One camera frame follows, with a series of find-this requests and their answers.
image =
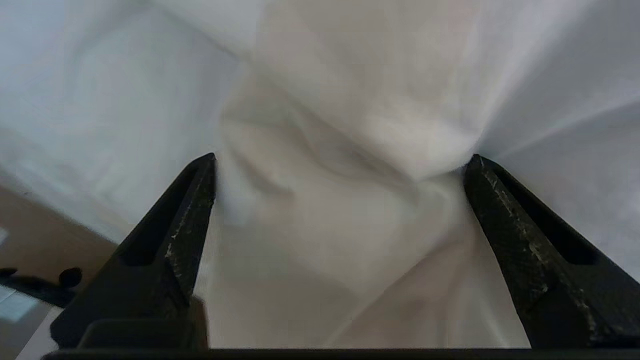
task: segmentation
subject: white sheet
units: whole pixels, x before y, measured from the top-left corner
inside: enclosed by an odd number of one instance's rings
[[[474,151],[640,279],[640,5],[159,3],[182,20],[3,3],[0,166],[118,241],[216,151],[211,345],[527,346],[451,173]]]

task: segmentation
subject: white fabric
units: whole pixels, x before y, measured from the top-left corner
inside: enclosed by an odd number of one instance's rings
[[[118,241],[216,151],[211,345],[527,346],[477,151],[640,279],[639,3],[159,5],[0,5],[0,167]]]

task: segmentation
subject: white cloth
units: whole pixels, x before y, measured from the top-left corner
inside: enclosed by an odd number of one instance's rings
[[[2,5],[22,17],[1,25],[0,167],[118,241],[216,151],[213,346],[527,346],[452,172],[477,151],[640,279],[640,3],[159,1],[198,30],[24,3]]]

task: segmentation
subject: crumpled fabric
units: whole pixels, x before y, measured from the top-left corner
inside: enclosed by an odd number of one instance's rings
[[[214,347],[528,346],[461,189],[475,152],[640,278],[636,3],[60,4],[63,38],[92,35],[51,46],[55,131],[5,86],[2,126],[29,142],[0,166],[118,241],[215,150]]]

